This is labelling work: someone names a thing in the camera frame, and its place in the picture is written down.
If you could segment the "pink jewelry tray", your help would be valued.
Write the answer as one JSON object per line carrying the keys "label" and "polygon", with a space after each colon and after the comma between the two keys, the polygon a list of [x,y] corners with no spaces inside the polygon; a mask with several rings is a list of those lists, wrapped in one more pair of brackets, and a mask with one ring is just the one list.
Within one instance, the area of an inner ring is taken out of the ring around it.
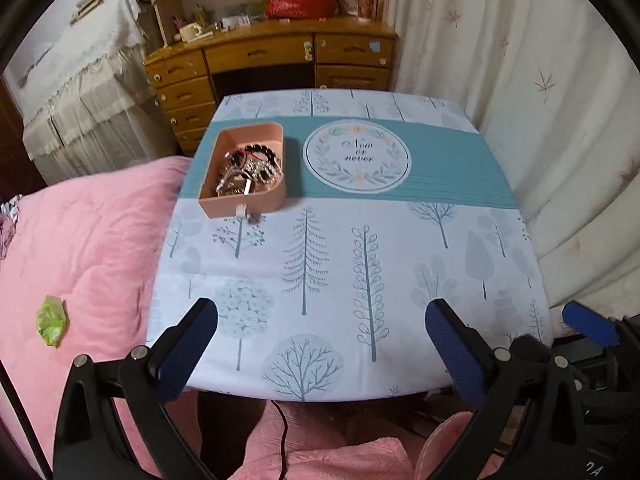
{"label": "pink jewelry tray", "polygon": [[284,128],[260,122],[217,134],[198,194],[211,219],[247,218],[280,209],[286,199]]}

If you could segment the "pink blanket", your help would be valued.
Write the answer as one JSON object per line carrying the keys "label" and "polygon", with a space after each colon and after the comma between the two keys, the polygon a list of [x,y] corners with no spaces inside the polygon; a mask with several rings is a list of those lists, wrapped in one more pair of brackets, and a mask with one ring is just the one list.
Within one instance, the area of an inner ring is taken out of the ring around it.
{"label": "pink blanket", "polygon": [[[155,273],[189,159],[76,178],[23,197],[1,247],[1,359],[45,456],[73,358],[118,360],[145,340]],[[37,332],[45,296],[64,300],[58,348]],[[338,405],[254,402],[222,436],[240,451],[235,479],[423,479],[470,421],[427,438]]]}

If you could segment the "green wrapper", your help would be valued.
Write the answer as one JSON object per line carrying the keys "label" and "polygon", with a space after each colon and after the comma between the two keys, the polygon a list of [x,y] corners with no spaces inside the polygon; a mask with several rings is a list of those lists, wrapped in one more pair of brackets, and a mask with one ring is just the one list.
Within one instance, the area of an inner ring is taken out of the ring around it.
{"label": "green wrapper", "polygon": [[68,327],[64,300],[57,296],[45,296],[37,311],[36,326],[46,345],[58,348]]}

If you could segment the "patterned tablecloth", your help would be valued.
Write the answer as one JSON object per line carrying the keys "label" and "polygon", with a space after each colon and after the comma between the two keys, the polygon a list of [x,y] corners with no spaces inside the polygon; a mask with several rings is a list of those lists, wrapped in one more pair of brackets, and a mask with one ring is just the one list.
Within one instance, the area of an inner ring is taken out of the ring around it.
{"label": "patterned tablecloth", "polygon": [[[286,201],[211,219],[198,192],[224,129],[283,129]],[[192,388],[302,402],[447,385],[424,311],[446,300],[488,344],[553,338],[532,242],[483,137],[450,101],[381,91],[227,96],[169,222],[146,339],[198,298],[216,334]]]}

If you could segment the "lace covered furniture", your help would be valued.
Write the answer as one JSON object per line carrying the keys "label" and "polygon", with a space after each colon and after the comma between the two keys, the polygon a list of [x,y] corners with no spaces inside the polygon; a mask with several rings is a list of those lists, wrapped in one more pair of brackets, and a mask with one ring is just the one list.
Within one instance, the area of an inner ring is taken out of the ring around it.
{"label": "lace covered furniture", "polygon": [[63,30],[21,91],[23,144],[44,182],[175,154],[143,67],[159,41],[152,9],[140,0],[106,0]]}

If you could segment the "white curtain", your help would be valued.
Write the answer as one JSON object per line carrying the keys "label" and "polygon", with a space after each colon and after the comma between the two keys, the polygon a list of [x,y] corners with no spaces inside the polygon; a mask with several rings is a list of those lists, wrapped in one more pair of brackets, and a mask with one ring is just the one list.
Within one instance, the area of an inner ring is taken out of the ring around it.
{"label": "white curtain", "polygon": [[382,0],[394,87],[456,102],[498,160],[554,308],[639,311],[639,72],[588,0]]}

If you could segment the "wooden desk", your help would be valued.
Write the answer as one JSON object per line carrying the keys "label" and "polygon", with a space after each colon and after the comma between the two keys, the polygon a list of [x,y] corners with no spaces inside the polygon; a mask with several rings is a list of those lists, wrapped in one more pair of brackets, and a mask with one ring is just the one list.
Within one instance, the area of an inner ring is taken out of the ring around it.
{"label": "wooden desk", "polygon": [[387,90],[397,39],[387,25],[356,18],[268,20],[160,48],[143,66],[179,152],[192,156],[226,96]]}

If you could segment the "cream mug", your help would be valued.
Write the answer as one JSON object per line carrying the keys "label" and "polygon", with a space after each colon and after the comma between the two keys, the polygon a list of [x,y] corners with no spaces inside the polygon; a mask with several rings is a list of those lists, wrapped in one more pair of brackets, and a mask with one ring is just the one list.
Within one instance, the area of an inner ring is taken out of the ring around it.
{"label": "cream mug", "polygon": [[198,23],[189,23],[179,28],[179,35],[182,42],[189,42],[200,36],[203,29]]}

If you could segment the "floral paper cup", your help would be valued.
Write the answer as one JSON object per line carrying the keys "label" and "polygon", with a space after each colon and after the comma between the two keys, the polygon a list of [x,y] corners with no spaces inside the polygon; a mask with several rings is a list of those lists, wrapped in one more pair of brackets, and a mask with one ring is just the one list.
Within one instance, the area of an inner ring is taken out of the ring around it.
{"label": "floral paper cup", "polygon": [[357,18],[360,22],[370,22],[375,18],[376,0],[357,0]]}

